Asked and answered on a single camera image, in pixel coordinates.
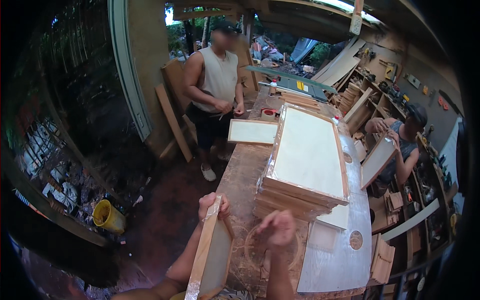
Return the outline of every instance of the circular wood cutout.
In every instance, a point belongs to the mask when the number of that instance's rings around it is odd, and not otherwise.
[[[343,153],[343,159],[345,160],[346,163],[349,163],[349,164],[351,164],[353,161],[352,157],[347,152]]]
[[[358,250],[361,248],[363,244],[363,237],[361,236],[361,233],[357,230],[353,231],[350,234],[350,247],[352,247],[353,250]]]

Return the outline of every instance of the dark shorts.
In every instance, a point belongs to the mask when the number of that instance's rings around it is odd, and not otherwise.
[[[220,116],[212,117],[218,113],[203,111],[193,105],[193,103],[190,103],[185,109],[185,114],[195,124],[200,149],[209,151],[213,146],[215,138],[228,138],[233,111],[224,115],[220,120]]]

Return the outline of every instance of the wooden workbench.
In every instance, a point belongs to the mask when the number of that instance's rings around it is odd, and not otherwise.
[[[268,87],[262,87],[250,113],[250,120],[260,119],[260,109],[263,107],[280,108],[282,100],[267,96]],[[324,109],[332,110],[328,105]],[[348,132],[346,124],[341,123],[339,132]],[[255,230],[260,219],[252,213],[257,181],[263,172],[272,148],[268,146],[238,144],[232,154],[227,169],[220,181],[217,192],[225,193],[230,199],[231,223],[236,240],[231,256],[227,285],[235,289],[246,289],[257,297],[265,297],[267,281],[261,276],[261,262],[266,251],[266,235],[257,235]],[[368,199],[361,196],[366,203],[366,216],[370,227]],[[297,232],[288,247],[288,270],[294,290],[297,289],[307,244],[308,224],[298,222]],[[370,236],[363,237],[363,246],[371,249]],[[326,293],[296,294],[296,299],[333,299],[363,293],[365,287]]]

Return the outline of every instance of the tape roll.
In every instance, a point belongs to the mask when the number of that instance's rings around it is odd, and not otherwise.
[[[275,122],[275,111],[273,109],[262,110],[262,120],[267,122]]]

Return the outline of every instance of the trash pile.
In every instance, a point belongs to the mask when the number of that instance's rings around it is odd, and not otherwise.
[[[296,64],[288,53],[280,53],[275,43],[266,36],[253,36],[250,54],[254,64],[262,68],[278,68],[279,72],[312,78],[318,71],[315,67]]]

